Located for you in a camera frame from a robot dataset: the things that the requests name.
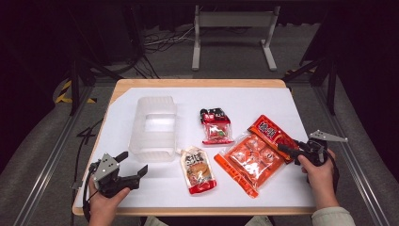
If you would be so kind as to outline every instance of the red snack bag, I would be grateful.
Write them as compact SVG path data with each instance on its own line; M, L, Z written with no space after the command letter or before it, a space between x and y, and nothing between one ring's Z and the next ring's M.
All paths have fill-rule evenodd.
M203 125L204 144L229 144L234 142L231 138L231 122L221 108L202 109L200 121Z
M265 115L261 115L249 128L248 131L258 135L262 140L270 145L276 152L284 157L286 163L292 162L294 159L289 154L280 151L278 144L284 144L292 149L299 150L299 146L275 123L268 119Z
M284 165L284 159L252 133L214 160L251 198L258 197L258 188Z
M208 155L202 149L182 150L181 164L190 194L201 193L216 186Z

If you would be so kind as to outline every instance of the sleeve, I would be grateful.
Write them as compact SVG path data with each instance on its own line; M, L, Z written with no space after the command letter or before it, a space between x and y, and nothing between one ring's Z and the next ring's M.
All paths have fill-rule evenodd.
M317 210L311 216L313 226L354 226L350 213L342 207L328 207Z

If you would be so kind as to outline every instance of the human hand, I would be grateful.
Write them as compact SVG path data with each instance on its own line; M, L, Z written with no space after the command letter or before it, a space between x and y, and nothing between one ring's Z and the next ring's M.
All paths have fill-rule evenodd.
M328 152L335 159L335 153L331 150L328 150ZM328 159L324 165L316 167L303 155L300 155L298 160L302 165L302 171L308 173L309 183L316 201L316 208L339 206L334 193L334 166L332 161Z
M90 177L88 183L90 193L90 222L88 225L105 226L111 225L117 213L117 207L129 194L129 187L125 187L112 198L107 198L97 191L93 179Z

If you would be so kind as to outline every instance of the orange snack bag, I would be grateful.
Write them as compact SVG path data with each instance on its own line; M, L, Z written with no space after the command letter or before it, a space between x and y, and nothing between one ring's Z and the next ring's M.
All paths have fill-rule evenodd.
M249 128L248 131L258 135L262 140L270 145L276 152L278 152L288 164L294 159L289 154L280 151L277 148L278 144L284 144L289 148L299 150L299 146L275 123L268 119L265 115L261 115Z
M258 188L284 165L284 159L252 133L214 160L251 198L258 197Z

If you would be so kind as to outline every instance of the person's left hand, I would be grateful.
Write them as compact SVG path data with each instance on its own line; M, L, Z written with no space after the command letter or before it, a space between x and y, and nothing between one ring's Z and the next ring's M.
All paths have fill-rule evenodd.
M129 194L129 187L125 187L114 197L108 199L103 196L94 185L93 179L90 177L88 190L91 199L90 202L90 222L88 225L111 225L117 213L117 207L122 200Z

